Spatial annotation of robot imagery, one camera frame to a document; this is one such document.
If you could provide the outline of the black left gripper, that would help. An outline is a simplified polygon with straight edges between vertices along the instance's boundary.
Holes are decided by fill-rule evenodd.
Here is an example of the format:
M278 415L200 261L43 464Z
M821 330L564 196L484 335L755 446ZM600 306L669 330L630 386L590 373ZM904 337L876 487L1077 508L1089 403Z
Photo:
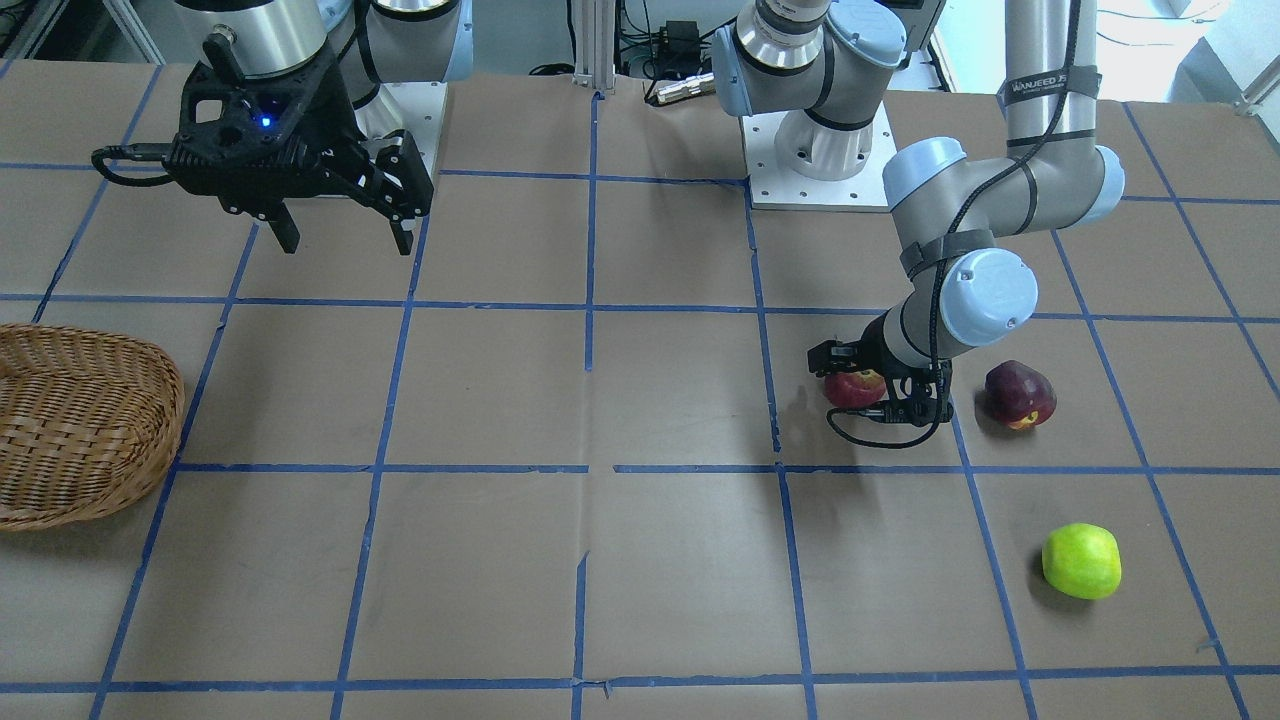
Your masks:
M806 369L819 378L864 369L879 373L886 379L887 398L867 407L851 407L850 413L855 416L881 424L910 425L952 420L950 359L941 360L938 368L933 368L929 360L923 368L916 368L902 364L869 340L824 340L806 351Z

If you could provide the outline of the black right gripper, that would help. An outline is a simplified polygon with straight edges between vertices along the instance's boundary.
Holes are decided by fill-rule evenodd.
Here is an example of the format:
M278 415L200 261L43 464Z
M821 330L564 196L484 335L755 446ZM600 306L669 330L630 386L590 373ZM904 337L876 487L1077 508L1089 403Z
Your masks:
M293 70L252 78L228 46L189 73L163 167L191 193L262 213L284 254L300 229L287 199L337 195L389 220L401 256L434 187L407 132L375 149L357 126L337 56L320 47Z

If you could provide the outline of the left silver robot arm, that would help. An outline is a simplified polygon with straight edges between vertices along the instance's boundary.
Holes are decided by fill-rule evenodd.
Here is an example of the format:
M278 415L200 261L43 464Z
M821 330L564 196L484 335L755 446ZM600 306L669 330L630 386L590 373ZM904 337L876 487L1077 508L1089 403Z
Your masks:
M1038 301L1033 270L997 240L1087 224L1123 196L1115 151L1096 142L1093 1L1009 1L1001 158L974 160L933 137L899 150L882 186L911 293L859 340L806 355L819 378L874 372L888 396L867 415L929 427L950 419L956 356L1001 341ZM753 1L710 42L714 87L732 117L781 113L776 152L815 181L858 172L890 78L906 54L901 19L876 1Z

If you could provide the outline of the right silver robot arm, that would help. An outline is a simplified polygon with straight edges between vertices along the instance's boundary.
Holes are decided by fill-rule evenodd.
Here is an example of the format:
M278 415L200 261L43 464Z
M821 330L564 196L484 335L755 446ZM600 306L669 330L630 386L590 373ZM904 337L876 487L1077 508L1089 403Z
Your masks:
M390 95L474 69L468 1L180 1L202 59L163 159L187 192L266 224L285 252L291 199L346 197L384 217L401 254L434 184Z

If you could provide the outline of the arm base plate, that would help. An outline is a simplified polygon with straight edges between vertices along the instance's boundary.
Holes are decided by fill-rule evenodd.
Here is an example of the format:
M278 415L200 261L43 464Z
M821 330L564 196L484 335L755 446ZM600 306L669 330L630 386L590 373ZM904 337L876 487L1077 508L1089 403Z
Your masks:
M369 138L384 138L398 129L411 133L429 176L438 181L449 90L445 82L380 85L355 117Z
M804 111L742 117L742 150L756 210L887 213L882 174L897 152L884 105L855 131Z

